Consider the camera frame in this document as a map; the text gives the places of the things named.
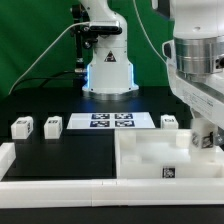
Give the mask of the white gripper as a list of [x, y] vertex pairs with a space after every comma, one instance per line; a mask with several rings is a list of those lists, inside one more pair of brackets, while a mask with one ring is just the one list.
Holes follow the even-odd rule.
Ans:
[[175, 63], [166, 62], [168, 82], [172, 93], [202, 117], [219, 126], [214, 133], [214, 144], [224, 145], [224, 72], [205, 76], [201, 82], [191, 81], [176, 69]]

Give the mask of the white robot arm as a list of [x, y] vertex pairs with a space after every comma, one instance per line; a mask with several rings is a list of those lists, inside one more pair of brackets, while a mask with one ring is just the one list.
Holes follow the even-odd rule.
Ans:
[[[83, 91], [118, 96], [138, 89], [127, 57], [127, 23], [108, 0], [79, 0], [89, 16], [85, 42], [93, 48]], [[224, 0], [151, 0], [154, 11], [174, 22], [173, 39], [162, 45], [170, 88], [206, 121], [205, 135], [192, 134], [199, 147], [224, 144]]]

